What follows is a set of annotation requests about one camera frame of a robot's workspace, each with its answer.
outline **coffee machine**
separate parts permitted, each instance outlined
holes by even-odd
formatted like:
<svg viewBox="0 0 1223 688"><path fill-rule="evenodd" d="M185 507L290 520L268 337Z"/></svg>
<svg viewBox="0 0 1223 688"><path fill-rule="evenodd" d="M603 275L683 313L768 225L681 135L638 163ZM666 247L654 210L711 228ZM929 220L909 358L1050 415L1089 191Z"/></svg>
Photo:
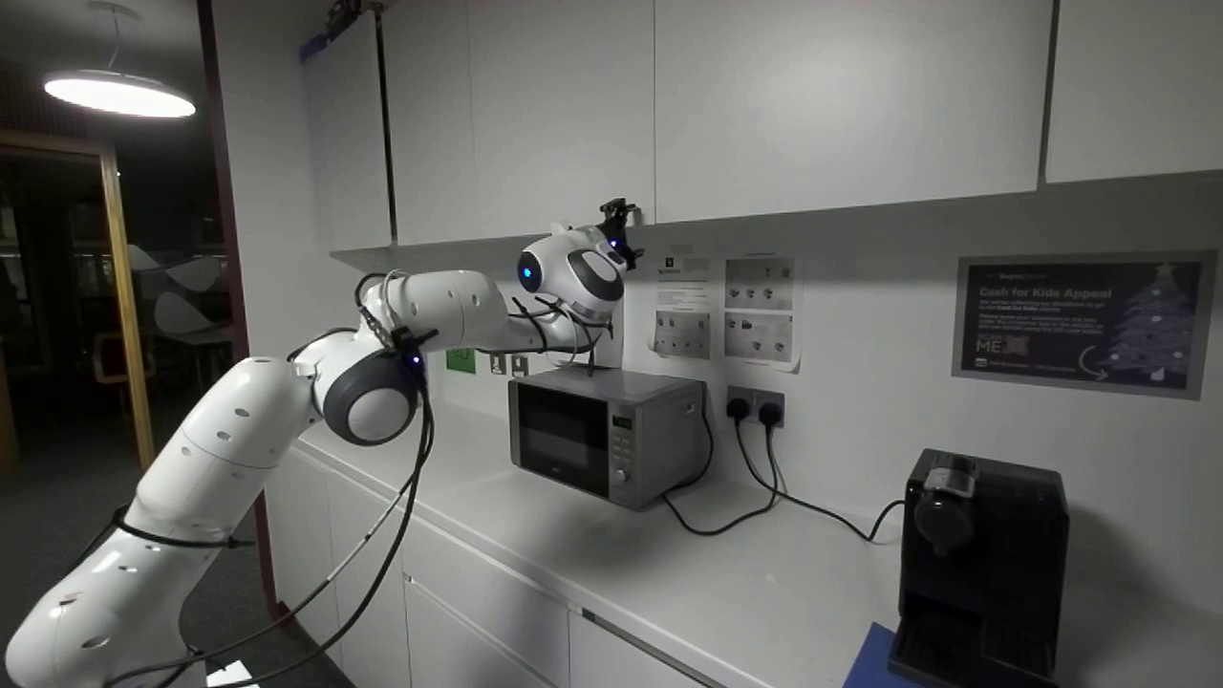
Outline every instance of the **coffee machine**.
<svg viewBox="0 0 1223 688"><path fill-rule="evenodd" d="M924 452L890 665L932 688L1050 688L1066 535L1062 472Z"/></svg>

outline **poster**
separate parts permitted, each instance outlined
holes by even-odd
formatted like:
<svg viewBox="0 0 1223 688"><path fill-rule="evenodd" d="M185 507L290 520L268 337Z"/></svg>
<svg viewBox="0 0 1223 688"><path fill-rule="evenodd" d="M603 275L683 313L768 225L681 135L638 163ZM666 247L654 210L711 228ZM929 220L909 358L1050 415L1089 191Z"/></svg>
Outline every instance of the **poster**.
<svg viewBox="0 0 1223 688"><path fill-rule="evenodd" d="M962 260L961 374L1197 392L1212 255Z"/></svg>

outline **lower cabinet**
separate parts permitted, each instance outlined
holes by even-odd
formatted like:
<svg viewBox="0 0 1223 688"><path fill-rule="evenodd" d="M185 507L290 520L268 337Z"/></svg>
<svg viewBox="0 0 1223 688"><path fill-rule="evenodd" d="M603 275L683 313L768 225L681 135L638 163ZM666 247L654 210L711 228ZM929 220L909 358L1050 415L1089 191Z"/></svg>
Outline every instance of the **lower cabinet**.
<svg viewBox="0 0 1223 688"><path fill-rule="evenodd" d="M332 503L332 556L341 560L385 511L385 498L357 486L337 481L328 493ZM371 545L353 556L348 573L337 579L337 606L341 621L360 606L369 597L397 526L393 511L383 532L371 540ZM337 642L337 665L357 688L406 688L408 685L408 630L406 630L406 606L403 606L403 573L397 560L385 571L374 600L360 615L360 621Z"/></svg>
<svg viewBox="0 0 1223 688"><path fill-rule="evenodd" d="M408 675L413 688L548 688L504 642L429 591L406 579Z"/></svg>
<svg viewBox="0 0 1223 688"><path fill-rule="evenodd" d="M320 467L299 443L282 453L278 470L264 486L277 600L299 604L337 565L332 556L332 499L328 489L341 472ZM320 591L299 621L309 639L337 630L337 591Z"/></svg>
<svg viewBox="0 0 1223 688"><path fill-rule="evenodd" d="M299 604L383 514L385 498L290 448L268 481L277 591ZM365 600L397 511L303 627L325 642ZM357 688L711 688L636 630L416 514L365 618L328 650Z"/></svg>
<svg viewBox="0 0 1223 688"><path fill-rule="evenodd" d="M575 615L575 688L711 688L719 681L607 621L597 611Z"/></svg>

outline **microwave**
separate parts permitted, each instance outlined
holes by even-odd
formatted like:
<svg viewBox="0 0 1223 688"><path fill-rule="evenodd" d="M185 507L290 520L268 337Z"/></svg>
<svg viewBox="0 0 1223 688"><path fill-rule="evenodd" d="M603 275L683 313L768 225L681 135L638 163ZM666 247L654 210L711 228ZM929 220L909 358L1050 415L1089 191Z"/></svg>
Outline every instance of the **microwave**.
<svg viewBox="0 0 1223 688"><path fill-rule="evenodd" d="M597 367L513 379L510 441L522 470L638 511L711 463L709 386Z"/></svg>

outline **microwave door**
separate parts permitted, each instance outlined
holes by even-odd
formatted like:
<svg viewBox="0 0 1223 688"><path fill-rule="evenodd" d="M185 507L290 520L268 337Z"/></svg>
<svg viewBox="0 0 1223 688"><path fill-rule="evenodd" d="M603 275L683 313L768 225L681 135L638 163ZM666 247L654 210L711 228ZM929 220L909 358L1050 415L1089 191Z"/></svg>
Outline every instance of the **microwave door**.
<svg viewBox="0 0 1223 688"><path fill-rule="evenodd" d="M522 467L607 498L607 406L522 388Z"/></svg>

